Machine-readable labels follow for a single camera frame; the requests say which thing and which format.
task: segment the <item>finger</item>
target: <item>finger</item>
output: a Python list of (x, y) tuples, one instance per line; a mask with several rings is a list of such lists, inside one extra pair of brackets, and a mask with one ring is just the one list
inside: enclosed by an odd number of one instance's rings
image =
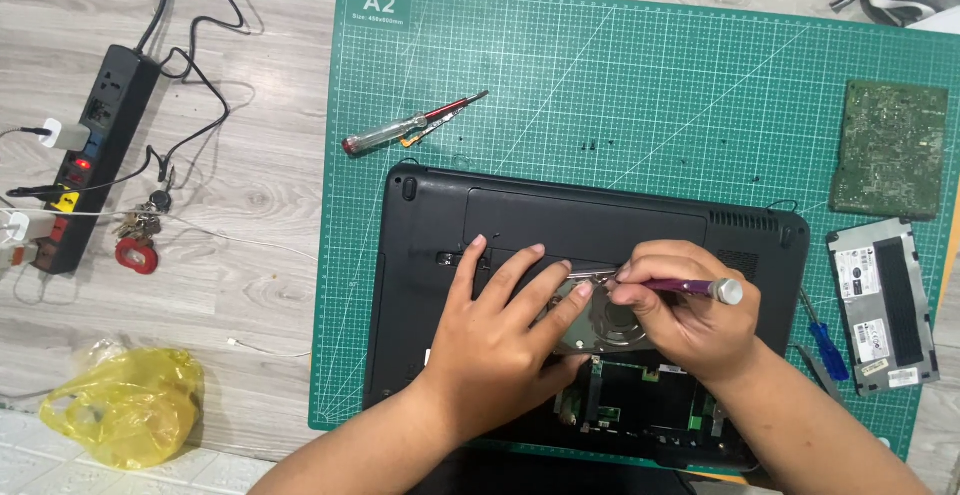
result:
[(585, 281), (576, 286), (559, 304), (543, 317), (533, 329), (530, 340), (536, 350), (546, 358), (557, 347), (557, 342), (567, 333), (573, 321), (582, 314), (591, 296), (594, 284)]
[(713, 281), (717, 278), (714, 272), (699, 261), (677, 255), (642, 255), (634, 258), (630, 266), (616, 274), (618, 285), (640, 284), (649, 280)]
[(477, 307), (484, 311), (494, 310), (498, 314), (502, 312), (523, 274), (542, 259), (545, 252), (544, 244), (536, 244), (513, 254), (489, 279), (480, 298), (477, 298)]
[(528, 328), (537, 315), (550, 302), (550, 298), (570, 276), (573, 266), (569, 260), (554, 262), (530, 281), (523, 290), (510, 300), (504, 314), (520, 328)]
[(450, 285), (450, 293), (446, 296), (446, 304), (465, 306), (470, 304), (474, 297), (474, 274), (477, 271), (477, 261), (487, 249), (487, 239), (483, 234), (477, 234), (473, 242), (463, 251), (460, 263), (457, 265), (457, 273), (453, 276), (453, 284)]
[(670, 255), (674, 257), (687, 257), (708, 268), (718, 276), (730, 277), (727, 275), (729, 268), (720, 261), (713, 253), (700, 247), (699, 245), (685, 240), (654, 240), (637, 244), (633, 248), (630, 256), (632, 264), (637, 259), (647, 255)]
[(673, 310), (653, 290), (641, 285), (625, 283), (610, 293), (610, 302), (630, 306), (636, 320), (654, 345), (676, 339), (679, 331)]
[(534, 379), (533, 386), (528, 394), (527, 409), (531, 410), (542, 405), (546, 400), (562, 392), (573, 384), (577, 378), (580, 366), (590, 359), (589, 354), (572, 354), (564, 356), (561, 361), (540, 371)]

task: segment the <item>green cutting mat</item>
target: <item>green cutting mat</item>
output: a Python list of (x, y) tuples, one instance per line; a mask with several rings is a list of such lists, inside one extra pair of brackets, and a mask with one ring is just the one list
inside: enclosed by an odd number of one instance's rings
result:
[[(846, 83), (948, 88), (941, 211), (915, 225), (926, 294), (938, 298), (960, 174), (960, 35), (627, 0), (337, 0), (334, 24), (314, 429), (360, 411), (383, 185), (405, 158), (755, 207), (795, 199), (813, 240), (803, 284), (846, 357), (823, 238), (875, 220), (828, 210)], [(351, 133), (485, 89), (422, 145), (360, 158), (340, 148)], [(798, 310), (794, 339), (816, 350), (807, 324)], [(795, 352), (789, 360), (802, 365)], [(905, 459), (921, 389), (859, 398), (852, 382), (840, 388)]]

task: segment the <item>power strip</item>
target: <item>power strip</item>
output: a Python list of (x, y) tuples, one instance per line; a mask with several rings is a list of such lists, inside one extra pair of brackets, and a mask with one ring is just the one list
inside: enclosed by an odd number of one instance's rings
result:
[[(83, 150), (66, 153), (54, 184), (80, 190), (114, 182), (160, 76), (160, 65), (145, 55), (121, 45), (106, 50), (79, 119), (80, 125), (89, 128), (90, 138)], [(44, 209), (66, 214), (57, 217), (49, 237), (37, 241), (33, 266), (48, 274), (76, 270), (97, 217), (70, 214), (102, 212), (110, 191), (102, 187), (66, 193), (59, 201), (47, 203)]]

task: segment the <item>black laptop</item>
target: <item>black laptop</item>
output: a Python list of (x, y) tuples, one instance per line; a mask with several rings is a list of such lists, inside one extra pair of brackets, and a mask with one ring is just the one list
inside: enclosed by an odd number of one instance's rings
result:
[[(426, 364), (456, 266), (478, 235), (487, 238), (474, 296), (514, 253), (544, 244), (548, 265), (618, 267), (634, 246), (682, 240), (703, 246), (756, 285), (763, 299), (756, 334), (786, 354), (810, 247), (796, 213), (396, 165), (387, 175), (363, 407), (402, 391)], [(748, 470), (757, 465), (723, 406), (652, 348), (600, 354), (555, 400), (500, 427), (488, 440), (655, 461)]]

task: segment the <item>white tile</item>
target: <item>white tile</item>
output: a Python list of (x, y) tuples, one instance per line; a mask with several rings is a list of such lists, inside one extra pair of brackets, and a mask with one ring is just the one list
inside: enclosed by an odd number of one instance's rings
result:
[(184, 446), (173, 459), (142, 471), (130, 471), (130, 474), (186, 485), (212, 464), (217, 456), (219, 452)]
[(20, 488), (19, 495), (100, 495), (123, 473), (70, 462)]
[(246, 493), (276, 463), (221, 453), (203, 469), (193, 486), (222, 493)]
[(27, 431), (14, 448), (61, 462), (69, 462), (84, 452), (83, 446), (57, 433), (46, 424), (34, 426)]
[(210, 495), (188, 485), (167, 483), (150, 477), (127, 475), (101, 495)]
[(14, 446), (32, 428), (42, 425), (37, 416), (0, 408), (0, 446)]
[(0, 448), (0, 495), (17, 495), (21, 488), (60, 464), (49, 457)]

